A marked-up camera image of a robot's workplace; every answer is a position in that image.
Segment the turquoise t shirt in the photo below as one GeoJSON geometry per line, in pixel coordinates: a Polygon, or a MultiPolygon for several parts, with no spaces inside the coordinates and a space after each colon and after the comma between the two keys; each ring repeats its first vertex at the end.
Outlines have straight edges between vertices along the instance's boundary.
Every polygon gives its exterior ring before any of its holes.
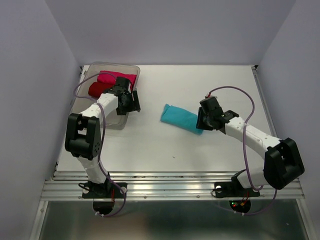
{"type": "Polygon", "coordinates": [[[203,133],[202,129],[198,129],[196,124],[198,115],[183,108],[165,104],[160,121],[196,135],[203,133]]]}

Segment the clear plastic bin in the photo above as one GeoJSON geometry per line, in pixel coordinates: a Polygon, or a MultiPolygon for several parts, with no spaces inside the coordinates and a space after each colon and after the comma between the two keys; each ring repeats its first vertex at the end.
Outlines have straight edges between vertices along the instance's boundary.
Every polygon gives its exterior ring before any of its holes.
{"type": "Polygon", "coordinates": [[[103,107],[106,128],[112,130],[122,130],[127,123],[129,114],[117,115],[116,108],[118,107],[118,98],[116,96],[109,93],[103,93],[102,98],[98,100],[81,98],[82,96],[88,95],[88,89],[90,85],[97,80],[97,74],[100,71],[113,71],[137,75],[133,85],[134,90],[136,89],[138,78],[141,72],[140,68],[136,65],[123,65],[107,62],[92,63],[89,67],[85,67],[83,69],[80,80],[83,81],[88,77],[94,77],[83,83],[78,88],[77,94],[80,97],[75,99],[71,112],[75,114],[83,114],[86,117],[97,117],[99,118],[100,124],[103,125],[102,111],[98,107],[98,104],[100,104],[103,107]]]}

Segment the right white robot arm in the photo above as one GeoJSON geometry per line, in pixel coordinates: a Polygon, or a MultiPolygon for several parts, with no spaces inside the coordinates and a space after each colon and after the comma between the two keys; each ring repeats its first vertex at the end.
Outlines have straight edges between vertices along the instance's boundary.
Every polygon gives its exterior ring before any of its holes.
{"type": "Polygon", "coordinates": [[[230,189],[235,195],[265,185],[281,190],[305,172],[298,146],[293,139],[280,139],[247,124],[234,111],[223,111],[213,96],[200,101],[196,127],[220,131],[240,141],[244,151],[250,148],[263,159],[261,166],[247,167],[234,176],[230,189]]]}

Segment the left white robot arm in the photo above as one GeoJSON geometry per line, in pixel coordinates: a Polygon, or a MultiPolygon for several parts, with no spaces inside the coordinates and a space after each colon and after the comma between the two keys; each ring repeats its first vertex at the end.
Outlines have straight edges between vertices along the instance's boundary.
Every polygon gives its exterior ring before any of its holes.
{"type": "Polygon", "coordinates": [[[111,193],[108,172],[101,163],[106,117],[114,111],[118,116],[126,116],[140,110],[138,93],[131,90],[130,80],[117,77],[115,85],[106,89],[90,107],[68,116],[65,150],[81,163],[88,181],[95,184],[94,191],[100,197],[111,193]]]}

